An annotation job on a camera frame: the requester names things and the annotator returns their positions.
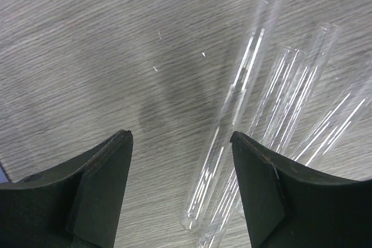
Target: gray wooden table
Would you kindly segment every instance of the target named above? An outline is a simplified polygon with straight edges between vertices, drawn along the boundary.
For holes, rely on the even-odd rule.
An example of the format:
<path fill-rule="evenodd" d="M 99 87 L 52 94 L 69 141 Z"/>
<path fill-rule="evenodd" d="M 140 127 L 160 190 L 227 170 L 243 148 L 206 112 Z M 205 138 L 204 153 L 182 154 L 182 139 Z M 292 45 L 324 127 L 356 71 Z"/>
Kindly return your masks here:
<path fill-rule="evenodd" d="M 116 247 L 193 247 L 178 215 L 251 0 L 0 0 L 0 159 L 14 180 L 123 128 L 133 160 Z M 372 46 L 372 0 L 288 0 L 252 96 L 279 45 L 317 21 L 344 26 L 295 144 Z M 372 175 L 372 114 L 321 166 Z M 249 247 L 243 220 L 221 248 Z"/>

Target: glass test tube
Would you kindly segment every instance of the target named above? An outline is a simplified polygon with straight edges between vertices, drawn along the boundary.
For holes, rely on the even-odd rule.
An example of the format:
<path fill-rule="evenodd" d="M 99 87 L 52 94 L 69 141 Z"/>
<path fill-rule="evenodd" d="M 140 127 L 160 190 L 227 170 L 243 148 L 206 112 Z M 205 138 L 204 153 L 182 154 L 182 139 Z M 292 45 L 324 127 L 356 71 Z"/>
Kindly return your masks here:
<path fill-rule="evenodd" d="M 284 0 L 256 0 L 256 6 L 253 7 L 250 25 L 234 62 L 226 94 L 218 106 L 216 118 L 202 148 L 181 213 L 181 224 L 189 231 L 201 225 L 226 153 L 230 151 L 230 137 L 247 106 L 283 4 Z"/>
<path fill-rule="evenodd" d="M 282 152 L 287 148 L 289 141 L 297 126 L 301 113 L 310 99 L 316 84 L 331 56 L 338 41 L 341 28 L 334 24 L 321 23 L 317 25 L 312 36 L 310 48 L 304 63 L 295 77 L 295 87 L 285 97 L 283 107 L 279 108 L 277 115 L 267 123 L 261 144 Z"/>
<path fill-rule="evenodd" d="M 247 135 L 252 136 L 263 112 L 268 107 L 276 107 L 269 106 L 269 104 L 279 105 L 282 102 L 299 65 L 305 60 L 305 55 L 304 52 L 289 47 L 280 49 L 261 90 L 259 102 L 248 121 Z M 275 111 L 268 111 L 267 117 L 271 117 L 273 113 Z M 218 191 L 213 213 L 203 223 L 203 231 L 198 239 L 197 247 L 217 248 L 220 245 L 239 202 L 239 185 L 234 164 L 231 162 L 228 168 L 228 176 L 224 180 L 223 187 Z"/>
<path fill-rule="evenodd" d="M 325 111 L 289 158 L 317 167 L 322 158 L 368 111 L 372 101 L 372 61 L 353 75 L 350 85 Z"/>

